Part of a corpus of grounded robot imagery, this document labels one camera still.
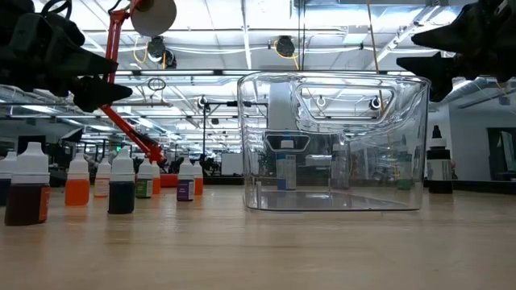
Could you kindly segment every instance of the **table surface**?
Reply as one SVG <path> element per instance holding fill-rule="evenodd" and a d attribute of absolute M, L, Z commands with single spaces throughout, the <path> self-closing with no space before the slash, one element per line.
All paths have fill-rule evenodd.
<path fill-rule="evenodd" d="M 190 203 L 162 193 L 115 216 L 106 199 L 65 207 L 55 190 L 45 224 L 0 225 L 0 289 L 516 289 L 515 196 L 265 213 L 246 210 L 238 186 Z"/>

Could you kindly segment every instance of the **transparent bin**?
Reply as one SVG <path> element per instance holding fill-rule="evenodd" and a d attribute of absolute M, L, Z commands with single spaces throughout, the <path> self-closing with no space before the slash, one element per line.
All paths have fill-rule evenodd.
<path fill-rule="evenodd" d="M 238 86 L 247 207 L 419 209 L 426 80 L 258 72 Z"/>

